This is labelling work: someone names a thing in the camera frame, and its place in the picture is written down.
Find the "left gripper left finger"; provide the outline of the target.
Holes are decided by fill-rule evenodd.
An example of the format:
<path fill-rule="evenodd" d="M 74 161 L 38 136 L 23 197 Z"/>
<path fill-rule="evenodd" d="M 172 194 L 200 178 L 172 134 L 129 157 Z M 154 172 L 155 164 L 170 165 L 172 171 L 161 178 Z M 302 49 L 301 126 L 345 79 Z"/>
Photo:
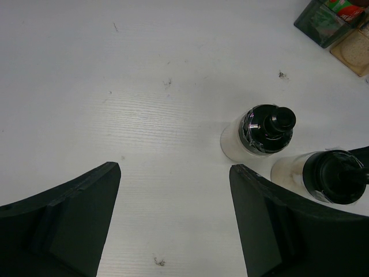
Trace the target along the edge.
<path fill-rule="evenodd" d="M 96 276 L 120 181 L 106 162 L 1 206 L 1 276 Z"/>

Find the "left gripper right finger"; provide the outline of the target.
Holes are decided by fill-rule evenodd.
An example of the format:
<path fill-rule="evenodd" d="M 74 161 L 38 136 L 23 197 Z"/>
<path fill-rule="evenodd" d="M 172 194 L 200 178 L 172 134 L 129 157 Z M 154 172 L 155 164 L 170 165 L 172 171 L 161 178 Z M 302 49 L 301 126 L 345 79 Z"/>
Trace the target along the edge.
<path fill-rule="evenodd" d="M 242 164 L 229 181 L 248 276 L 368 275 L 368 217 L 306 199 Z"/>

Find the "black-lid spice jar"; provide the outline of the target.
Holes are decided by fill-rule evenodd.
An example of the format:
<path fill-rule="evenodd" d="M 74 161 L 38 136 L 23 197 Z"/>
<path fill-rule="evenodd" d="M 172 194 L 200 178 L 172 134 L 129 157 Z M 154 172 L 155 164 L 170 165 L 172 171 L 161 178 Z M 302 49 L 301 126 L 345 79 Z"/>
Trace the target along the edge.
<path fill-rule="evenodd" d="M 365 192 L 368 167 L 348 151 L 317 151 L 279 159 L 270 180 L 306 198 L 351 205 Z"/>

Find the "black-knob-lid spice jar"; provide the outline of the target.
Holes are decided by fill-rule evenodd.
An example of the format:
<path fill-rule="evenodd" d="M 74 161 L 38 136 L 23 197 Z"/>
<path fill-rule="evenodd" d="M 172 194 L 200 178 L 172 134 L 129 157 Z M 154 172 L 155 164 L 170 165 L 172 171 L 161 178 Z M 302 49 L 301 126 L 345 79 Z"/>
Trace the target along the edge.
<path fill-rule="evenodd" d="M 295 125 L 296 115 L 290 108 L 260 104 L 225 127 L 220 147 L 234 162 L 242 163 L 252 156 L 268 157 L 290 144 Z"/>

